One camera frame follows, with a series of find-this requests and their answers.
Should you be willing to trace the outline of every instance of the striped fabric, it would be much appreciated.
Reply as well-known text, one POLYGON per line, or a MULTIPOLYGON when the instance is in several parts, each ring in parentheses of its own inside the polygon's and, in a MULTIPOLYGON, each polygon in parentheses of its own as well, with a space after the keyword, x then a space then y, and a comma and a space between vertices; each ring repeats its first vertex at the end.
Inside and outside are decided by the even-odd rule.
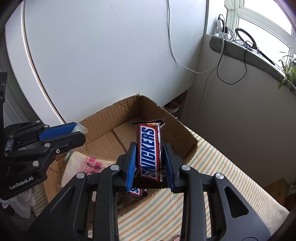
MULTIPOLYGON (((214 175, 216 172, 223 173, 251 204, 273 234, 289 212, 211 144, 197 134, 193 132, 192 134, 199 144, 196 154, 188 164, 200 173, 208 175, 214 175)), ((37 206, 33 208, 33 211, 36 215, 47 205, 44 187, 42 190, 43 185, 39 185, 36 186, 34 193, 37 206)), ((207 236, 209 237, 210 214, 206 194, 205 208, 207 236)), ((162 189, 135 209, 118 218, 120 240, 171 241, 180 234, 182 211, 183 195, 173 194, 169 189, 162 189)), ((89 237, 92 237, 92 231, 89 231, 89 237)))

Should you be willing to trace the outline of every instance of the white cabinet door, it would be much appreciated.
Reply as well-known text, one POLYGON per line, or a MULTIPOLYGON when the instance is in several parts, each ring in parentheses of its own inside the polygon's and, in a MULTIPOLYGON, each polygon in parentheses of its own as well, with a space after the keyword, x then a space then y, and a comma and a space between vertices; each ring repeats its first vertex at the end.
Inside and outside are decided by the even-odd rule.
MULTIPOLYGON (((205 0, 170 0, 171 41, 196 70, 205 0)), ((165 0, 26 0, 6 27, 17 80, 46 123, 81 121, 141 93, 160 106, 193 85, 168 45, 165 0)))

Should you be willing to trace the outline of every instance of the white cable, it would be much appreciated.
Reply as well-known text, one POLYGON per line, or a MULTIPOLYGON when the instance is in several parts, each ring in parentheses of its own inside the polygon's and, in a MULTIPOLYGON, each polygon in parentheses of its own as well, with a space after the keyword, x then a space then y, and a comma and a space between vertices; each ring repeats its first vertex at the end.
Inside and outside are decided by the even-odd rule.
POLYGON ((200 73, 199 73, 199 72, 196 72, 196 71, 194 71, 194 70, 191 70, 191 69, 189 69, 189 68, 187 68, 187 67, 185 67, 184 65, 180 64, 180 63, 176 60, 176 58, 175 58, 175 56, 174 56, 174 53, 173 53, 173 50, 172 50, 172 45, 171 45, 171 41, 170 41, 170 4, 169 4, 169 0, 167 0, 167 5, 168 5, 168 41, 169 41, 169 45, 170 45, 170 52, 171 52, 171 54, 172 54, 174 60, 176 61, 176 63, 179 64, 179 65, 181 65, 181 66, 184 67, 185 69, 190 70, 190 71, 192 71, 192 72, 194 72, 194 73, 196 73, 196 74, 202 74, 202 73, 207 72, 207 71, 209 71, 210 69, 214 68, 214 67, 216 66, 216 64, 219 62, 220 58, 222 57, 223 49, 224 49, 224 38, 222 38, 222 48, 221 48, 221 54, 220 54, 220 57, 219 57, 218 61, 214 64, 213 67, 211 67, 211 68, 209 68, 209 69, 207 69, 207 70, 205 70, 205 71, 203 71, 203 72, 200 72, 200 73))

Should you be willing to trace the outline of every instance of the cardboard box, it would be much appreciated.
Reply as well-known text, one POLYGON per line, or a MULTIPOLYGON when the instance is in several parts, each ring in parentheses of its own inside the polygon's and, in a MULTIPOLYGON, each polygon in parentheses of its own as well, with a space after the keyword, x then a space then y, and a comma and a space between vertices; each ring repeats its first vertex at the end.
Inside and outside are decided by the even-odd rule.
MULTIPOLYGON (((136 126, 131 123, 156 119, 165 121, 161 129, 163 143, 170 143, 173 152, 180 155, 185 164, 188 163, 197 150, 197 140, 180 121, 142 95, 123 99, 83 120, 81 124, 89 130, 85 148, 94 155, 117 160, 119 155, 127 152, 131 142, 136 142, 136 126)), ((44 188, 49 202, 59 192, 58 183, 65 169, 64 156, 65 154, 57 155, 47 171, 48 178, 44 182, 44 188)), ((144 200, 156 191, 148 190, 149 195, 144 200)), ((130 211, 144 200, 131 203, 121 213, 130 211)))

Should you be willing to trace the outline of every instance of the silver bolt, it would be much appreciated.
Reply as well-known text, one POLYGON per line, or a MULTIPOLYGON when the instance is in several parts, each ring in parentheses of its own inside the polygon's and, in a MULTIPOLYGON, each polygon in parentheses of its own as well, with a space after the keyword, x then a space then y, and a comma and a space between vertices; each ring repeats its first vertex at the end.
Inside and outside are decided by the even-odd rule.
POLYGON ((216 178, 218 178, 218 179, 223 179, 224 178, 224 175, 222 174, 222 173, 220 173, 220 172, 218 172, 218 173, 216 173, 216 178))
POLYGON ((189 171, 190 170, 190 166, 188 166, 188 165, 183 165, 182 166, 182 169, 184 170, 184 171, 189 171))
POLYGON ((79 173, 76 174, 76 177, 78 179, 82 179, 82 178, 84 178, 84 176, 85 176, 84 172, 79 172, 79 173))
POLYGON ((32 165, 33 165, 34 167, 38 166, 38 165, 39 165, 39 161, 33 161, 32 165))
POLYGON ((110 166, 110 169, 112 170, 112 171, 117 171, 118 169, 119 169, 119 165, 112 165, 112 166, 110 166))

